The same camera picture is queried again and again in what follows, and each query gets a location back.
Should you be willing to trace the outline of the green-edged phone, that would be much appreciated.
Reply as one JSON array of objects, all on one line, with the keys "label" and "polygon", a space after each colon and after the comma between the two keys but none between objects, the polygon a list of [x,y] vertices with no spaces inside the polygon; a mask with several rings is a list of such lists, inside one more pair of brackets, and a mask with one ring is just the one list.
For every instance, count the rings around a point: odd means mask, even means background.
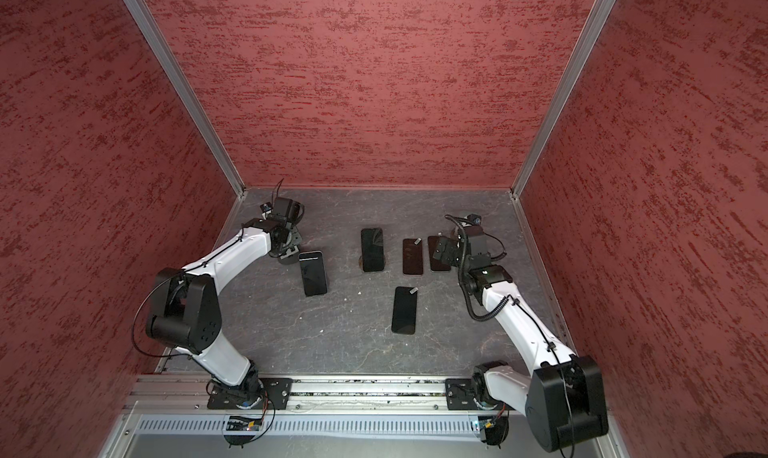
[{"label": "green-edged phone", "polygon": [[328,292],[327,274],[321,251],[301,252],[299,266],[306,296],[324,295]]}]

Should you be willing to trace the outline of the purple phone with sticker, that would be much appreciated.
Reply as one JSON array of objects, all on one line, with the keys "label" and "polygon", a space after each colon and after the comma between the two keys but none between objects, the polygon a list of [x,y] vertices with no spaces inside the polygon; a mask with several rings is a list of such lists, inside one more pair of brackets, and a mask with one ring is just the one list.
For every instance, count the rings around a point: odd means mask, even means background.
[{"label": "purple phone with sticker", "polygon": [[402,241],[402,271],[405,275],[423,274],[424,256],[421,238],[405,238]]}]

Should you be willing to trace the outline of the silver-backed phone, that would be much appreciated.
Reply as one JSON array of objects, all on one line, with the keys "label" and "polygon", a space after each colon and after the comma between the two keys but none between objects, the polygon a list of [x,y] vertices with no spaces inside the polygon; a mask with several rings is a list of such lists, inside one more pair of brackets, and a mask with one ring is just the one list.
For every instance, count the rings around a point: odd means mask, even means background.
[{"label": "silver-backed phone", "polygon": [[391,331],[396,334],[413,335],[416,331],[418,289],[398,286],[395,289]]}]

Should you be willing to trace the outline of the light green phone with sticker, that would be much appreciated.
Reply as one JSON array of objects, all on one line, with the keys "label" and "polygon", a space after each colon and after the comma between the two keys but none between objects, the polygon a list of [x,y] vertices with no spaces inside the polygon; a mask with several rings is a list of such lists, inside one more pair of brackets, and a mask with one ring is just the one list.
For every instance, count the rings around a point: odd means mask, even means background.
[{"label": "light green phone with sticker", "polygon": [[449,264],[442,263],[439,259],[434,257],[440,238],[440,235],[432,235],[428,237],[429,265],[430,270],[433,272],[447,272],[451,270],[451,266]]}]

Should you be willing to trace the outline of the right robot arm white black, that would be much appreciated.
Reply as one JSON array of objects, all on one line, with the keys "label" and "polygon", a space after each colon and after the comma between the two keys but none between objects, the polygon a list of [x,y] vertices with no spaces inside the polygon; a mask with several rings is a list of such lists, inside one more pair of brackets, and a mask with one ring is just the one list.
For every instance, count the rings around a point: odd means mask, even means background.
[{"label": "right robot arm white black", "polygon": [[578,355],[537,316],[500,256],[488,249],[489,234],[477,215],[448,215],[452,237],[437,240],[433,257],[455,268],[470,318],[495,320],[520,354],[526,370],[502,362],[476,366],[473,387],[484,406],[507,405],[524,415],[534,438],[547,452],[572,457],[578,443],[609,432],[601,370]]}]

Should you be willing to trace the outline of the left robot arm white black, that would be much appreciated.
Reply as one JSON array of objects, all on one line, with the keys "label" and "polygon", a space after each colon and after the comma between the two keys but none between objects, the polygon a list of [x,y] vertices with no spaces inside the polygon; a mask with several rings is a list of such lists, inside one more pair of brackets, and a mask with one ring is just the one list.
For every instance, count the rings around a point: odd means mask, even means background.
[{"label": "left robot arm white black", "polygon": [[276,197],[262,204],[261,211],[262,216],[246,221],[210,254],[159,272],[147,297],[146,335],[194,360],[210,374],[212,394],[243,410],[266,408],[268,395],[253,360],[224,334],[219,293],[260,258],[295,262],[305,207]]}]

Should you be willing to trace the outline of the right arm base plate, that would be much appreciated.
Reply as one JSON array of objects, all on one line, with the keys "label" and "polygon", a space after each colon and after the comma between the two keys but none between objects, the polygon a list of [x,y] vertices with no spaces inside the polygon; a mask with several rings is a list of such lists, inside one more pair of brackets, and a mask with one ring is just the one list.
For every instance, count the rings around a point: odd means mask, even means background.
[{"label": "right arm base plate", "polygon": [[450,411],[500,411],[504,403],[480,393],[470,378],[447,378],[444,382]]}]

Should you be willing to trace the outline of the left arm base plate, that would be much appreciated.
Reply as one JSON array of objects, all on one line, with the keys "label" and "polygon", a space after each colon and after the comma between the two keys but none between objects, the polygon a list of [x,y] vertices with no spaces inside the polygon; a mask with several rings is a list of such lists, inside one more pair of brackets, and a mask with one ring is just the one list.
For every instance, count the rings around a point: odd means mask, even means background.
[{"label": "left arm base plate", "polygon": [[246,379],[239,386],[229,386],[215,379],[206,385],[209,410],[235,410],[250,412],[271,407],[284,410],[294,380],[291,378]]}]

